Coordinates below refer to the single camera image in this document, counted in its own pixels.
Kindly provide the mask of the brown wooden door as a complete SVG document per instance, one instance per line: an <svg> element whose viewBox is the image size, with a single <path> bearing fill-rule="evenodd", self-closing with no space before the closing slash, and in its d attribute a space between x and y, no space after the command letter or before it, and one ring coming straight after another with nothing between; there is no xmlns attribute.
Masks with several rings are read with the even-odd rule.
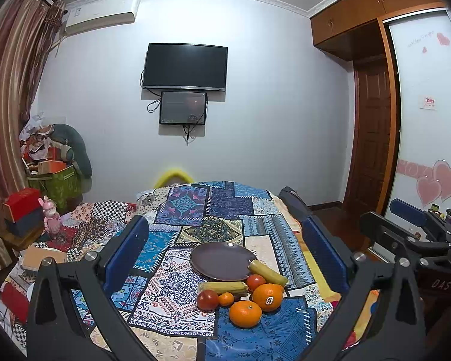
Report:
<svg viewBox="0 0 451 361"><path fill-rule="evenodd" d="M354 216L375 210L385 179L390 87L385 58L354 64L354 145L344 206Z"/></svg>

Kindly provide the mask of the cardboard box lid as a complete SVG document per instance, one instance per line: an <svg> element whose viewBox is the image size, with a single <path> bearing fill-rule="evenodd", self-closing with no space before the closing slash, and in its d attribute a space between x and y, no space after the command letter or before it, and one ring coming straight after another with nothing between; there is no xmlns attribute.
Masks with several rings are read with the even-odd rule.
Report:
<svg viewBox="0 0 451 361"><path fill-rule="evenodd" d="M31 245L23 254L21 266L23 270L37 272L40 269L41 262L45 258L52 258L57 263L64 263L67 260L67 255L57 249L39 248Z"/></svg>

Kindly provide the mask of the red tomato right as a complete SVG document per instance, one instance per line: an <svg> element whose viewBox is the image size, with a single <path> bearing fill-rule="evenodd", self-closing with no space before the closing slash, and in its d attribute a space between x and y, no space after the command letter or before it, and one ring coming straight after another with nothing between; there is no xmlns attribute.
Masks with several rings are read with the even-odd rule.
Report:
<svg viewBox="0 0 451 361"><path fill-rule="evenodd" d="M247 277L248 292L253 293L259 286L266 284L266 280L263 276L258 274L252 274Z"/></svg>

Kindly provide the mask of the small tangerine left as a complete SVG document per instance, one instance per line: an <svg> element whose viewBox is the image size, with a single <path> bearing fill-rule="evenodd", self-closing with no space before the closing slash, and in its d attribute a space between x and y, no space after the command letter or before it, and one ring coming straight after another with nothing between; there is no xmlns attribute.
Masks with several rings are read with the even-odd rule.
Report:
<svg viewBox="0 0 451 361"><path fill-rule="evenodd" d="M231 292L223 292L218 296L218 303L220 307L231 307L235 302L235 296Z"/></svg>

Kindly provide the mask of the yellow curved chair back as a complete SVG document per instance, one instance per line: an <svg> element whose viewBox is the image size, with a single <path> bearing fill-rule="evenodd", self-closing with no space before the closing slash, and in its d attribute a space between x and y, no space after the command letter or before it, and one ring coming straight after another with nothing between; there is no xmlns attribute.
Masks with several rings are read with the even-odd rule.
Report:
<svg viewBox="0 0 451 361"><path fill-rule="evenodd" d="M171 181L178 180L183 184L193 184L194 179L184 170L180 168L172 168L161 174L155 182L154 188L166 187Z"/></svg>

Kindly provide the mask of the grey green plush pillow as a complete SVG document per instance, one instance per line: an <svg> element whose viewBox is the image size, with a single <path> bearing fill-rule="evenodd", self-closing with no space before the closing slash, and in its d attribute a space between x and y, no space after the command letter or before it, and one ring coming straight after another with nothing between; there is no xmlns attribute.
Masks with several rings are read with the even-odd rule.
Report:
<svg viewBox="0 0 451 361"><path fill-rule="evenodd" d="M74 164L81 178L91 179L93 171L88 158L86 146L79 132L71 125L54 124L51 135L53 141L64 144L73 152L71 162Z"/></svg>

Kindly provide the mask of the green storage box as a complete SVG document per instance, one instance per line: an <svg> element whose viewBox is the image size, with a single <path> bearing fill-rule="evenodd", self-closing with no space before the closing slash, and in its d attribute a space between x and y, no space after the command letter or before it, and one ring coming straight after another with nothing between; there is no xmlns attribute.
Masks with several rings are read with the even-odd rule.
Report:
<svg viewBox="0 0 451 361"><path fill-rule="evenodd" d="M55 174L38 174L27 177L30 187L53 200L59 214L73 211L83 200L81 182L71 165Z"/></svg>

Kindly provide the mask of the brown wooden wardrobe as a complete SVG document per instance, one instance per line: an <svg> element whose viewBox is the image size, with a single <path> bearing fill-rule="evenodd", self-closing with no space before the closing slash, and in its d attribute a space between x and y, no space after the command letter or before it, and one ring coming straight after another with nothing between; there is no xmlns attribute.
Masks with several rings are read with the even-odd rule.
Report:
<svg viewBox="0 0 451 361"><path fill-rule="evenodd" d="M385 53L379 18L442 0L339 0L311 18L313 44L345 61Z"/></svg>

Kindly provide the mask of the white sliding wardrobe door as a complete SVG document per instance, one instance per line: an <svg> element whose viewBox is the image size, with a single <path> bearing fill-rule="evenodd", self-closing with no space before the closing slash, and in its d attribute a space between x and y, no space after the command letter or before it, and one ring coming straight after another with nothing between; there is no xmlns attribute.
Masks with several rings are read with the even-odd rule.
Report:
<svg viewBox="0 0 451 361"><path fill-rule="evenodd" d="M387 20L397 65L399 147L391 199L451 209L451 13Z"/></svg>

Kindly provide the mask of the wall mounted black television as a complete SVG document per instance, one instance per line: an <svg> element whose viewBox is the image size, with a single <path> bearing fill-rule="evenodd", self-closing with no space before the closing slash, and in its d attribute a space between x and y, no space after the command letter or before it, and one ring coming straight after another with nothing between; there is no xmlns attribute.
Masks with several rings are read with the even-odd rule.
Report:
<svg viewBox="0 0 451 361"><path fill-rule="evenodd" d="M145 89L224 91L228 48L189 43L148 45L141 84Z"/></svg>

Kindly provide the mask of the large orange with sticker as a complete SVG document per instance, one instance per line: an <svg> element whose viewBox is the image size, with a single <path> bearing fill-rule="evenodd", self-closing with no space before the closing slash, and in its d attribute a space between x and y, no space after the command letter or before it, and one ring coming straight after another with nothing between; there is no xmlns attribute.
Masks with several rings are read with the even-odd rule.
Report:
<svg viewBox="0 0 451 361"><path fill-rule="evenodd" d="M252 301L264 312L277 310L284 298L284 288L279 284L261 284L252 293Z"/></svg>

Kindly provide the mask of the dark purple plate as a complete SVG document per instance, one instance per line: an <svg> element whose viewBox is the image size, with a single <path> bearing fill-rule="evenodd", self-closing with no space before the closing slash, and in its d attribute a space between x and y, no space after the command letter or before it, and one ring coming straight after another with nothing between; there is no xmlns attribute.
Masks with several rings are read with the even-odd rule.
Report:
<svg viewBox="0 0 451 361"><path fill-rule="evenodd" d="M191 266L201 275L216 281L242 281L249 276L248 266L256 255L243 246L210 242L196 246L190 254Z"/></svg>

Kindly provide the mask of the white air conditioner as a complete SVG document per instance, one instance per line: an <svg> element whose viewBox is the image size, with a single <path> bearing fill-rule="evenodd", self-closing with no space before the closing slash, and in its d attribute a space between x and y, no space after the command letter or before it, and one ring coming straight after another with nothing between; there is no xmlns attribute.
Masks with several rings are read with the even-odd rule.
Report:
<svg viewBox="0 0 451 361"><path fill-rule="evenodd" d="M97 0L70 8L65 35L135 22L140 0Z"/></svg>

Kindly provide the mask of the large orange front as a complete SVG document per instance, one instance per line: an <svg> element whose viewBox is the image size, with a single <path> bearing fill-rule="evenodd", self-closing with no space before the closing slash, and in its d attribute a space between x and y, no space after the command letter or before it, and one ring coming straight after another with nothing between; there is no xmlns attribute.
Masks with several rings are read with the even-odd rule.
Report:
<svg viewBox="0 0 451 361"><path fill-rule="evenodd" d="M230 322L242 329L251 329L260 323L262 309L253 301L236 301L229 309Z"/></svg>

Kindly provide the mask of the red tomato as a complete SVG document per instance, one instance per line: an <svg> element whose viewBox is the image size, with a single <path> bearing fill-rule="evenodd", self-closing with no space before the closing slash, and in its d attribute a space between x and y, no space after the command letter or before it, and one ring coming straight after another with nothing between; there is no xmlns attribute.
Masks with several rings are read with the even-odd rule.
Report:
<svg viewBox="0 0 451 361"><path fill-rule="evenodd" d="M247 277L248 292L253 293L259 286L266 284L266 280L263 276L258 274L252 274Z"/></svg>
<svg viewBox="0 0 451 361"><path fill-rule="evenodd" d="M198 294L196 304L202 311L213 311L219 306L219 296L213 290L206 289Z"/></svg>

